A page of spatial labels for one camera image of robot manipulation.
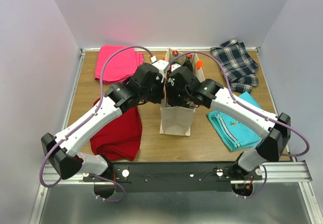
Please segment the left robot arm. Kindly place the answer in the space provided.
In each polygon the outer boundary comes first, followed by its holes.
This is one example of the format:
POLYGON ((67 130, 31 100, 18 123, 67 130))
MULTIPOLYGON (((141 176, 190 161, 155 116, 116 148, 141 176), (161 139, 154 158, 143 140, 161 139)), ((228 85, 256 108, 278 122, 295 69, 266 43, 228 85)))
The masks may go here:
POLYGON ((141 101, 160 103, 169 63, 143 63, 123 83, 110 86, 103 98, 75 123, 52 135, 41 137, 43 152, 62 180, 77 173, 95 174, 101 181, 112 175, 111 163, 100 155, 82 153, 82 146, 104 126, 141 101))

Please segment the beige canvas tote bag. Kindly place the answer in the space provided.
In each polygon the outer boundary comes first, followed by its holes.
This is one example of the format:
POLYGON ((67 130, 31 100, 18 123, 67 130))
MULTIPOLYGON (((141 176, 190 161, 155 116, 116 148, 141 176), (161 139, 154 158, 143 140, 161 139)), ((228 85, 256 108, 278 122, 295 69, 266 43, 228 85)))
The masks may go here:
MULTIPOLYGON (((171 62, 175 57, 172 56, 172 51, 175 50, 171 47, 168 48, 166 55, 164 57, 165 61, 171 62)), ((186 55, 182 52, 178 51, 181 57, 175 60, 174 64, 170 67, 170 69, 176 69, 180 66, 183 66, 186 55)), ((202 69, 202 61, 198 58, 196 53, 192 53, 192 65, 193 72, 192 74, 200 81, 204 81, 204 73, 202 69)), ((161 113, 161 124, 160 124, 160 133, 167 135, 178 135, 178 136, 190 136, 191 134, 191 124, 196 112, 197 105, 194 107, 180 107, 175 106, 171 107, 167 104, 167 96, 166 96, 166 84, 164 87, 165 96, 161 102, 160 113, 161 113)))

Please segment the cola glass bottle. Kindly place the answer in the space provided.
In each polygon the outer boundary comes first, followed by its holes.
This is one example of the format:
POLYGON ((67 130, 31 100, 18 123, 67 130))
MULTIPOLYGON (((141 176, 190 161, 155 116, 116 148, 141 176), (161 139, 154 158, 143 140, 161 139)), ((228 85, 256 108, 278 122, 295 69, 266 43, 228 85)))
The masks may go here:
POLYGON ((177 57, 179 55, 179 52, 177 50, 172 51, 172 56, 177 57))

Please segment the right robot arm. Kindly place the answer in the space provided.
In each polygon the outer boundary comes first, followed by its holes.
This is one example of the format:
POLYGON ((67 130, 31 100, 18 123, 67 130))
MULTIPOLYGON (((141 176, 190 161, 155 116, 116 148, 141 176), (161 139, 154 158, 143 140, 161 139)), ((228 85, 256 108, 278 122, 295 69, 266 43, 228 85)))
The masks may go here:
POLYGON ((185 103, 202 105, 218 110, 236 119, 255 132, 260 141, 236 159, 232 174, 237 179, 246 178, 255 168, 264 162, 277 162, 290 140, 290 117, 279 116, 264 111, 243 99, 233 99, 228 88, 213 79, 200 82, 184 66, 171 66, 168 74, 168 89, 185 103))

